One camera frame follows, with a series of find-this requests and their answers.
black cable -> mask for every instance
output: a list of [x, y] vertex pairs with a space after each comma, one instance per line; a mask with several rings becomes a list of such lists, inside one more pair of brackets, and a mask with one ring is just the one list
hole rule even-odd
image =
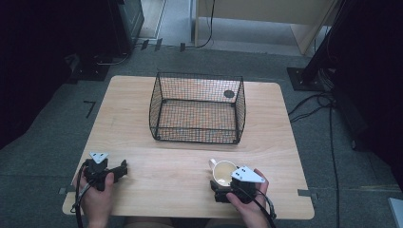
[[300, 102], [296, 105], [296, 107], [294, 107], [294, 109], [291, 110], [291, 111], [288, 113], [288, 115], [293, 114], [301, 105], [303, 105], [304, 103], [306, 103], [308, 100], [310, 100], [310, 99], [312, 99], [312, 98], [315, 98], [315, 97], [318, 97], [318, 96], [323, 96], [324, 94], [327, 94], [327, 92], [321, 92], [321, 93], [319, 93], [319, 94], [315, 94], [315, 95], [312, 95], [312, 96], [309, 96], [309, 97], [305, 98], [304, 100], [300, 101]]
[[[295, 121], [302, 119], [304, 117], [310, 116], [313, 113], [317, 112], [318, 110], [320, 110], [321, 108], [324, 107], [329, 107], [329, 128], [330, 128], [330, 146], [331, 146], [331, 152], [332, 152], [332, 162], [333, 162], [333, 169], [334, 169], [334, 173], [335, 173], [335, 182], [336, 182], [336, 227], [338, 228], [340, 226], [340, 192], [339, 192], [339, 183], [338, 183], [338, 173], [337, 173], [337, 168], [336, 168], [336, 158], [335, 158], [335, 146], [334, 146], [334, 139], [333, 139], [333, 118], [332, 118], [332, 112], [333, 112], [333, 108], [335, 106], [335, 101], [330, 99], [327, 96], [324, 96], [323, 94], [327, 94], [327, 93], [320, 93], [317, 95], [313, 95], [310, 96], [304, 100], [302, 100], [301, 102], [299, 102], [296, 107], [289, 113], [292, 114], [294, 111], [296, 111], [302, 104], [304, 104], [306, 101], [308, 101], [309, 99], [313, 98], [313, 97], [317, 97], [317, 102], [319, 103], [319, 107], [317, 109], [315, 109], [314, 111], [308, 113], [308, 114], [302, 114], [299, 115], [300, 118], [296, 119]], [[319, 98], [326, 98], [329, 103], [328, 104], [322, 104], [320, 102]]]
[[78, 171], [78, 175], [77, 175], [77, 182], [76, 182], [76, 191], [75, 191], [75, 202], [70, 210], [71, 213], [75, 213], [76, 216], [76, 220], [77, 220], [77, 225], [79, 228], [83, 228], [83, 220], [81, 218], [81, 199], [83, 198], [84, 194], [86, 193], [86, 191], [89, 189], [89, 187], [91, 186], [91, 184], [89, 184], [89, 187], [87, 189], [84, 189], [84, 191], [82, 193], [80, 193], [80, 180], [81, 180], [81, 176], [84, 170], [84, 167], [87, 165], [87, 161], [84, 161], [83, 164], [80, 167], [80, 170]]
[[195, 48], [203, 48], [210, 42], [211, 37], [213, 36], [213, 18], [214, 18], [214, 6], [216, 5], [216, 0], [213, 0], [213, 7], [211, 8], [211, 17], [210, 17], [210, 36], [208, 37], [207, 42], [204, 43], [204, 45], [197, 46]]
[[124, 57], [124, 59], [121, 60], [121, 61], [119, 61], [119, 62], [107, 63], [107, 64], [103, 64], [103, 63], [98, 63], [98, 62], [97, 62], [97, 65], [100, 65], [100, 66], [115, 66], [115, 65], [119, 65], [119, 64], [121, 64], [122, 62], [124, 62], [124, 61], [127, 59], [127, 57], [128, 57], [128, 54], [126, 54], [125, 57]]
[[250, 198], [260, 209], [260, 211], [263, 213], [263, 215], [267, 218], [267, 220], [269, 221], [269, 224], [272, 228], [276, 228], [275, 223], [273, 222], [272, 216], [270, 215], [266, 209], [255, 199], [253, 198], [251, 195], [249, 195], [245, 190], [236, 187], [237, 189], [239, 189], [243, 194], [245, 194], [248, 198]]
[[336, 159], [335, 159], [335, 149], [333, 143], [333, 122], [332, 122], [332, 111], [333, 108], [330, 107], [329, 111], [329, 126], [330, 126], [330, 148], [332, 151], [332, 161], [333, 161], [333, 170], [335, 172], [335, 182], [336, 182], [336, 227], [340, 227], [340, 191], [338, 189], [338, 174], [336, 168]]

handheld controller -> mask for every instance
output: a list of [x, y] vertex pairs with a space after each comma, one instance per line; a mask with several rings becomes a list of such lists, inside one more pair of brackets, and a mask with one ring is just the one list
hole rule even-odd
[[265, 182], [265, 179], [246, 166], [232, 172], [231, 177], [232, 181], [228, 187], [220, 187], [216, 182], [210, 181], [211, 190], [215, 192], [214, 198], [216, 202], [229, 202], [225, 195], [233, 193], [241, 202], [249, 203], [257, 194], [255, 183]]
[[97, 163], [95, 160], [86, 160], [86, 169], [84, 176], [87, 182], [92, 182], [91, 185], [96, 186], [98, 191], [105, 190], [105, 178], [108, 173], [113, 173], [114, 183], [118, 182], [119, 178], [127, 174], [127, 162], [123, 160], [121, 166], [107, 169], [107, 159], [103, 159]]
[[215, 192], [214, 198], [216, 202], [229, 202], [226, 197], [227, 193], [235, 194], [243, 203], [251, 202], [252, 198], [256, 196], [256, 187], [253, 182], [243, 182], [233, 178], [229, 187], [219, 188], [219, 186], [211, 180], [210, 186], [211, 190]]

metal mesh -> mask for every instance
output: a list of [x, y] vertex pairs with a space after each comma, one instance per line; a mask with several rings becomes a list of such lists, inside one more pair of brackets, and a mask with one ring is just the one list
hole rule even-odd
[[241, 77], [159, 73], [149, 109], [159, 141], [239, 143], [245, 124]]

person's left hand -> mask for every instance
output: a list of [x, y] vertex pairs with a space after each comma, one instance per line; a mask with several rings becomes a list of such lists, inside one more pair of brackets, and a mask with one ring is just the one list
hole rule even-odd
[[[77, 188], [77, 178], [75, 176], [73, 184]], [[88, 219], [89, 228], [105, 228], [107, 227], [107, 222], [109, 215], [112, 212], [113, 207], [113, 180], [114, 174], [109, 173], [105, 179], [105, 190], [104, 192], [98, 191], [95, 187], [90, 187], [84, 194], [81, 207], [83, 208], [84, 214]], [[86, 186], [86, 178], [84, 177], [84, 171], [80, 179], [80, 191]]]

cable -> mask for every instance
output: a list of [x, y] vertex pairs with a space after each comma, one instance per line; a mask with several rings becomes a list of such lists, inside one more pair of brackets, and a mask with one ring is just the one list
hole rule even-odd
[[321, 93], [319, 93], [319, 94], [315, 94], [315, 95], [312, 95], [312, 96], [309, 96], [309, 97], [305, 98], [304, 100], [300, 101], [300, 102], [296, 105], [296, 107], [294, 107], [294, 109], [291, 110], [291, 111], [288, 113], [288, 115], [293, 114], [301, 105], [303, 105], [304, 103], [306, 103], [308, 100], [310, 100], [310, 99], [312, 99], [312, 98], [315, 98], [315, 97], [322, 97], [324, 94], [327, 94], [327, 93], [328, 93], [328, 92], [321, 92]]
[[269, 221], [269, 224], [272, 228], [276, 228], [275, 223], [273, 222], [273, 215], [270, 215], [266, 209], [255, 199], [253, 198], [251, 195], [249, 195], [245, 190], [236, 187], [237, 189], [239, 189], [243, 194], [245, 194], [248, 198], [250, 198], [260, 209], [260, 211], [263, 213], [263, 215], [267, 218], [267, 220]]
[[80, 170], [78, 172], [77, 176], [77, 183], [76, 183], [76, 191], [75, 191], [75, 202], [70, 210], [71, 213], [75, 213], [76, 215], [76, 220], [77, 220], [77, 225], [79, 228], [83, 228], [83, 220], [81, 218], [81, 200], [88, 191], [88, 189], [91, 187], [93, 181], [90, 181], [86, 184], [86, 186], [80, 191], [80, 180], [81, 180], [81, 175], [83, 173], [84, 167], [87, 165], [87, 161], [84, 161], [83, 164], [80, 167]]
[[121, 60], [121, 61], [119, 61], [119, 62], [116, 62], [116, 63], [109, 63], [109, 64], [103, 64], [103, 63], [98, 63], [98, 62], [97, 62], [97, 65], [100, 65], [100, 66], [115, 66], [115, 65], [119, 65], [119, 64], [121, 64], [122, 62], [124, 62], [124, 61], [127, 59], [127, 57], [128, 57], [128, 54], [126, 54], [125, 57], [124, 57], [124, 59]]
[[[338, 16], [340, 15], [341, 11], [343, 10], [344, 5], [345, 5], [346, 2], [347, 2], [346, 0], [343, 0], [343, 2], [341, 3], [341, 7], [339, 8], [339, 10], [338, 10], [338, 12], [337, 12], [336, 18], [335, 18], [335, 20], [334, 20], [332, 26], [333, 26], [333, 25], [335, 24], [335, 22], [337, 21], [337, 18], [338, 18]], [[326, 52], [327, 52], [327, 55], [328, 55], [329, 60], [335, 64], [335, 63], [338, 62], [338, 59], [337, 59], [336, 56], [331, 56], [330, 51], [329, 51], [329, 44], [330, 44], [330, 38], [331, 38], [331, 36], [332, 36], [332, 31], [333, 31], [332, 29], [330, 29], [330, 31], [329, 31], [329, 36], [328, 36], [328, 38], [327, 38], [327, 43], [326, 43]]]
[[[336, 167], [336, 157], [335, 157], [335, 146], [334, 146], [334, 139], [333, 139], [333, 118], [332, 118], [332, 113], [333, 113], [333, 108], [335, 106], [335, 101], [330, 99], [327, 96], [324, 96], [323, 94], [325, 93], [320, 93], [317, 95], [310, 96], [301, 102], [299, 102], [296, 107], [289, 113], [292, 114], [294, 111], [296, 111], [302, 104], [304, 104], [306, 101], [310, 100], [313, 97], [317, 97], [317, 102], [319, 103], [319, 108], [315, 109], [314, 111], [308, 113], [308, 114], [302, 114], [299, 115], [300, 118], [297, 118], [295, 121], [302, 119], [304, 117], [310, 116], [313, 113], [317, 112], [323, 107], [329, 107], [329, 129], [330, 129], [330, 147], [331, 147], [331, 153], [332, 153], [332, 163], [333, 163], [333, 169], [335, 173], [335, 183], [336, 183], [336, 227], [338, 228], [340, 226], [340, 192], [339, 192], [339, 183], [338, 183], [338, 173], [337, 173], [337, 167]], [[320, 102], [319, 98], [326, 98], [329, 103], [328, 104], [322, 104]]]
[[333, 121], [332, 121], [332, 111], [333, 108], [330, 107], [329, 111], [329, 126], [330, 126], [330, 148], [332, 151], [332, 161], [333, 161], [333, 170], [335, 172], [335, 182], [336, 182], [336, 227], [340, 227], [340, 191], [338, 189], [338, 173], [336, 168], [336, 158], [335, 158], [335, 149], [333, 143]]
[[205, 45], [210, 42], [211, 37], [213, 36], [213, 18], [214, 18], [214, 6], [216, 5], [216, 0], [213, 0], [213, 7], [211, 8], [211, 17], [210, 17], [210, 36], [208, 37], [208, 40], [204, 43], [204, 45], [197, 46], [195, 48], [203, 48]]

